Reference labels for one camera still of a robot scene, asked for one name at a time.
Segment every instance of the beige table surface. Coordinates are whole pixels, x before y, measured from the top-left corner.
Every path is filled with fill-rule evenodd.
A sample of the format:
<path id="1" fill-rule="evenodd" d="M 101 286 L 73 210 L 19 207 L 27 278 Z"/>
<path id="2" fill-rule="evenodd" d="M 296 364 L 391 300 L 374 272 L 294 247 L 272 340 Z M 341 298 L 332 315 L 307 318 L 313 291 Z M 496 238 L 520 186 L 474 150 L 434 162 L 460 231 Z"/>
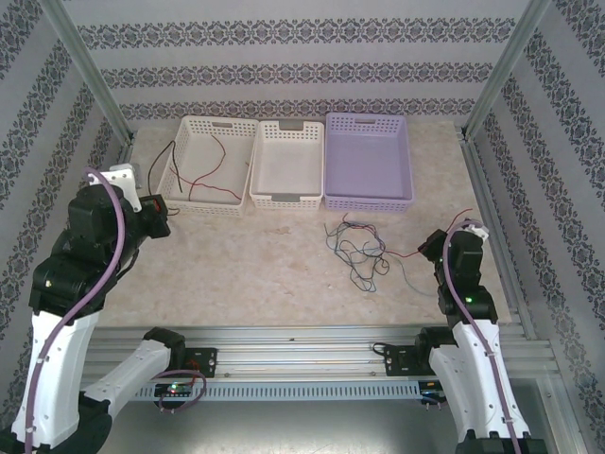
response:
<path id="1" fill-rule="evenodd" d="M 141 129 L 131 162 L 148 166 L 176 130 Z M 404 215 L 351 213 L 349 219 L 376 225 L 387 247 L 410 253 L 454 215 L 479 218 L 475 194 L 449 122 L 409 125 L 416 203 Z M 157 187 L 167 158 L 152 173 Z M 444 323 L 437 305 L 433 267 L 420 255 L 398 262 L 364 293 L 350 269 L 325 245 L 325 223 L 337 227 L 342 213 L 256 210 L 222 218 L 177 215 L 172 235 L 147 240 L 132 271 L 109 294 L 101 325 L 343 325 Z M 482 284 L 492 293 L 500 322 L 510 314 L 489 245 L 484 249 Z"/>

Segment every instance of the plastic basket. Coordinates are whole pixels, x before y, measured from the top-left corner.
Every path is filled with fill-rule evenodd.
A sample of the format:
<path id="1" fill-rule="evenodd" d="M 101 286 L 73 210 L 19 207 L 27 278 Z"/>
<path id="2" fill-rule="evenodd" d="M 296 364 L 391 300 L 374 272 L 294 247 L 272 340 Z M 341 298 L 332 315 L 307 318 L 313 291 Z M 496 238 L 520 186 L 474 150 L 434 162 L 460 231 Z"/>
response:
<path id="1" fill-rule="evenodd" d="M 406 120 L 329 113 L 326 125 L 326 208 L 404 213 L 415 201 Z"/>
<path id="2" fill-rule="evenodd" d="M 250 187 L 257 208 L 320 208 L 323 133 L 323 124 L 319 122 L 260 122 L 254 142 Z"/>
<path id="3" fill-rule="evenodd" d="M 196 186 L 188 201 L 191 186 L 181 181 L 183 192 L 180 191 L 170 156 L 158 187 L 166 205 L 183 213 L 243 216 L 257 129 L 257 120 L 212 116 L 183 118 L 175 139 L 175 159 L 181 178 L 193 182 L 200 175 L 211 172 L 223 156 L 222 144 L 226 153 L 222 165 L 200 183 L 224 190 Z M 233 191 L 241 201 L 226 190 Z"/>

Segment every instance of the patterned wallpaper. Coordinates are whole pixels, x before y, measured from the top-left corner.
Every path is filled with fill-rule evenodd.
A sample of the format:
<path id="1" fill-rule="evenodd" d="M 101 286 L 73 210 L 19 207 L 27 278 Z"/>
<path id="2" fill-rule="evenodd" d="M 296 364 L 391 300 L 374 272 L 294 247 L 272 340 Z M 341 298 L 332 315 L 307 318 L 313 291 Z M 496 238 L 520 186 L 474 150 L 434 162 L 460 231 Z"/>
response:
<path id="1" fill-rule="evenodd" d="M 554 1 L 475 138 L 537 332 L 605 451 L 605 15 Z"/>
<path id="2" fill-rule="evenodd" d="M 526 4 L 65 2 L 134 130 L 330 111 L 462 124 Z"/>
<path id="3" fill-rule="evenodd" d="M 24 388 L 31 273 L 50 254 L 86 165 L 116 162 L 109 122 L 35 0 L 0 0 L 0 427 Z"/>

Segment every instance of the purple cable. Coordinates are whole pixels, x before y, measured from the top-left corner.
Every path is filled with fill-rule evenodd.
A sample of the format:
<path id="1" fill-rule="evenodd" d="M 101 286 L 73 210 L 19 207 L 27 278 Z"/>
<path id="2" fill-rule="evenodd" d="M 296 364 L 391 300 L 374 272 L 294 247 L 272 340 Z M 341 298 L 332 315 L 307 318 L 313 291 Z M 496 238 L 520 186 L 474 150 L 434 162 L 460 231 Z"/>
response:
<path id="1" fill-rule="evenodd" d="M 201 389 L 201 391 L 199 392 L 199 394 L 194 399 L 190 400 L 189 402 L 186 402 L 186 403 L 182 404 L 177 409 L 166 409 L 166 408 L 164 408 L 162 406 L 162 403 L 164 402 L 164 398 L 167 395 L 170 395 L 170 394 L 162 394 L 160 396 L 160 402 L 158 402 L 158 406 L 160 407 L 160 411 L 162 413 L 164 413 L 164 412 L 178 413 L 179 411 L 187 410 L 192 405 L 197 404 L 198 401 L 206 394 L 206 389 L 208 388 L 208 382 L 206 381 L 206 376 L 202 372 L 200 372 L 200 371 L 190 371 L 190 370 L 187 370 L 187 369 L 179 369 L 179 370 L 176 370 L 176 371 L 160 372 L 159 374 L 157 374 L 156 376 L 154 376 L 153 379 L 162 378 L 164 376 L 180 375 L 180 374 L 188 374 L 188 375 L 193 375 L 193 376 L 196 376 L 198 378 L 201 378 L 201 380 L 204 382 L 204 387 Z"/>
<path id="2" fill-rule="evenodd" d="M 484 227 L 484 225 L 481 222 L 479 222 L 478 220 L 467 219 L 467 220 L 464 220 L 464 221 L 459 222 L 458 224 L 454 225 L 452 228 L 450 228 L 449 232 L 447 233 L 447 237 L 445 238 L 445 242 L 443 243 L 443 270 L 445 272 L 445 281 L 447 282 L 447 287 L 449 287 L 450 292 L 452 293 L 452 296 L 454 297 L 454 300 L 456 300 L 456 304 L 460 308 L 460 311 L 462 312 L 464 317 L 466 317 L 466 320 L 469 321 L 469 323 L 475 330 L 476 336 L 479 338 L 479 341 L 481 342 L 481 344 L 483 345 L 483 348 L 485 349 L 485 351 L 488 354 L 488 358 L 490 359 L 490 364 L 492 365 L 493 381 L 495 382 L 495 387 L 498 390 L 498 397 L 500 399 L 500 405 L 502 405 L 502 411 L 504 412 L 504 419 L 506 420 L 507 428 L 509 428 L 510 439 L 512 440 L 512 446 L 514 447 L 514 452 L 515 452 L 515 454 L 522 454 L 521 447 L 519 446 L 519 440 L 517 440 L 517 436 L 514 433 L 514 426 L 512 425 L 512 418 L 510 417 L 510 411 L 509 411 L 509 406 L 507 404 L 507 398 L 504 394 L 504 385 L 502 384 L 502 379 L 500 378 L 500 373 L 498 371 L 498 364 L 495 362 L 495 356 L 493 355 L 493 350 L 490 347 L 488 340 L 485 339 L 485 336 L 483 336 L 483 333 L 479 329 L 479 326 L 476 324 L 475 319 L 473 319 L 473 316 L 471 315 L 469 310 L 466 308 L 466 306 L 464 305 L 462 300 L 460 300 L 460 297 L 458 296 L 458 293 L 456 292 L 456 289 L 454 288 L 454 283 L 452 282 L 452 275 L 451 275 L 450 266 L 449 266 L 450 242 L 452 241 L 452 236 L 454 236 L 454 233 L 457 230 L 467 227 L 469 225 L 475 226 L 477 228 Z"/>
<path id="3" fill-rule="evenodd" d="M 38 390 L 38 382 L 40 381 L 40 374 L 42 372 L 46 356 L 48 355 L 48 352 L 50 351 L 53 342 L 55 341 L 63 327 L 66 326 L 69 322 L 71 322 L 71 320 L 76 317 L 78 312 L 80 312 L 83 307 L 90 303 L 90 301 L 97 295 L 97 293 L 103 288 L 103 286 L 105 286 L 107 281 L 109 281 L 110 277 L 112 277 L 112 273 L 117 268 L 120 262 L 120 257 L 122 256 L 122 250 L 124 249 L 124 239 L 126 238 L 126 225 L 124 223 L 124 214 L 122 213 L 120 200 L 117 198 L 117 195 L 115 194 L 115 191 L 113 190 L 110 183 L 106 180 L 103 175 L 101 175 L 100 172 L 90 167 L 84 167 L 84 176 L 86 179 L 88 179 L 89 174 L 93 174 L 98 178 L 99 182 L 103 184 L 103 187 L 105 187 L 107 194 L 112 200 L 113 210 L 115 211 L 115 217 L 117 220 L 117 243 L 115 245 L 115 252 L 113 253 L 112 261 L 107 266 L 107 269 L 105 270 L 101 278 L 98 280 L 95 286 L 91 288 L 91 290 L 86 295 L 84 295 L 82 299 L 79 300 L 78 303 L 73 306 L 62 319 L 60 319 L 59 323 L 57 323 L 57 326 L 54 327 L 54 329 L 51 331 L 50 335 L 44 342 L 44 346 L 42 347 L 42 350 L 38 355 L 38 360 L 31 374 L 29 390 L 27 391 L 26 454 L 32 454 L 33 451 L 33 425 L 36 391 Z"/>

